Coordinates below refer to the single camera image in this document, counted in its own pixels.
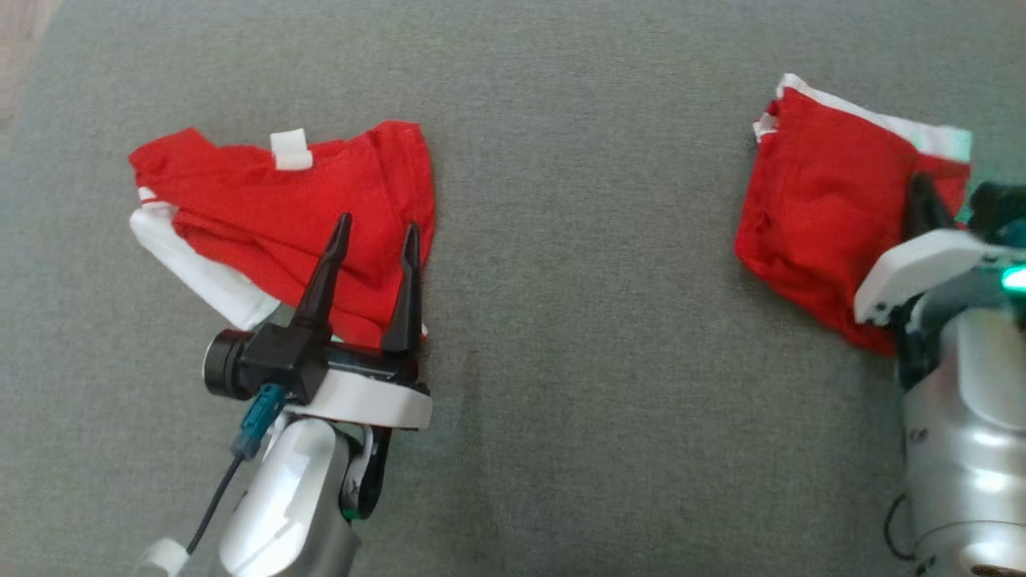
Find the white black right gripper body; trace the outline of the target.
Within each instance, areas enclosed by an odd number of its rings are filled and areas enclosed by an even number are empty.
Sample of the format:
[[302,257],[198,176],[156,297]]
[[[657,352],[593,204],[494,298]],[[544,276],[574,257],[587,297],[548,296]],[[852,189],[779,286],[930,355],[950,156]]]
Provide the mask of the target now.
[[902,389],[938,368],[942,329],[971,309],[997,310],[1026,340],[1026,248],[934,230],[884,252],[854,296],[854,321],[893,337]]

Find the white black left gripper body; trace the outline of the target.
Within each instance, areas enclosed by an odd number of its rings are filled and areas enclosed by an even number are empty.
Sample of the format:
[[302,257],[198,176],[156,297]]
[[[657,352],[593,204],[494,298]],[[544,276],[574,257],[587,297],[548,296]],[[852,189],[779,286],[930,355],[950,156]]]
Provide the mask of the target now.
[[325,357],[329,369],[312,401],[292,401],[285,413],[362,428],[362,443],[344,438],[352,454],[338,508],[347,521],[367,520],[380,500],[393,432],[428,427],[431,393],[420,382],[413,353],[389,357],[373,350],[329,350]]

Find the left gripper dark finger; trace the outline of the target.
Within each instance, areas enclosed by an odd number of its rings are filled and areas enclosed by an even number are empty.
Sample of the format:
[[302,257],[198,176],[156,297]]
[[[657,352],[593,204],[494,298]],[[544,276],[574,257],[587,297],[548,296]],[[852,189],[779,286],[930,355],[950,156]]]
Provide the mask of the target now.
[[382,335],[381,350],[389,355],[415,355],[422,342],[421,235],[410,223],[400,256],[401,285],[390,324]]
[[338,218],[329,243],[322,252],[298,303],[290,328],[305,329],[318,335],[331,333],[330,314],[337,287],[338,273],[343,267],[349,246],[352,216],[344,211]]

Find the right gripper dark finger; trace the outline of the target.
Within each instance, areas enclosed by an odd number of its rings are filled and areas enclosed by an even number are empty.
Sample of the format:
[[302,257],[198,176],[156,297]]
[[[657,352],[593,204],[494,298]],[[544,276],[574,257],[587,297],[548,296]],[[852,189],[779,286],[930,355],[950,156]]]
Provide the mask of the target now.
[[906,240],[934,230],[954,229],[954,216],[928,174],[912,176],[906,194]]

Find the red white basketball jersey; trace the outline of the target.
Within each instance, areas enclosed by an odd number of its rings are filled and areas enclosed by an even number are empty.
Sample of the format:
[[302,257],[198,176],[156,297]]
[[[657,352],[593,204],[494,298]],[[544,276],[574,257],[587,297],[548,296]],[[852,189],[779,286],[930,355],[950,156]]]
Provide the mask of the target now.
[[351,218],[329,323],[374,347],[398,302],[408,226],[426,260],[434,234],[431,157],[415,122],[385,121],[351,139],[218,146],[198,129],[161,136],[128,157],[139,188],[131,229],[188,288],[250,331],[297,309],[337,220]]

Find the red basketball shorts white trim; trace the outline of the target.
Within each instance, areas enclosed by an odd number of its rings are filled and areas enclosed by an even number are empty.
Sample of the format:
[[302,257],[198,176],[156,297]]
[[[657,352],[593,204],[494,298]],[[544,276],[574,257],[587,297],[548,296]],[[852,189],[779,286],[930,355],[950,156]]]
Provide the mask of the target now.
[[785,73],[753,133],[737,258],[849,344],[890,357],[887,331],[857,324],[857,288],[902,239],[912,176],[930,176],[948,211],[963,207],[971,132],[870,111]]

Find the grey fabric sofa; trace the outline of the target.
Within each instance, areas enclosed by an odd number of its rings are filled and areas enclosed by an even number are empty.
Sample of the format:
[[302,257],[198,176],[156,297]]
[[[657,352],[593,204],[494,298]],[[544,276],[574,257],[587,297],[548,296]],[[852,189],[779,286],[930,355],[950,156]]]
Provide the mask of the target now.
[[422,373],[353,577],[911,577],[887,359],[741,266],[781,76],[1026,182],[1026,0],[63,0],[0,158],[0,577],[187,542],[245,406],[127,157],[422,125]]

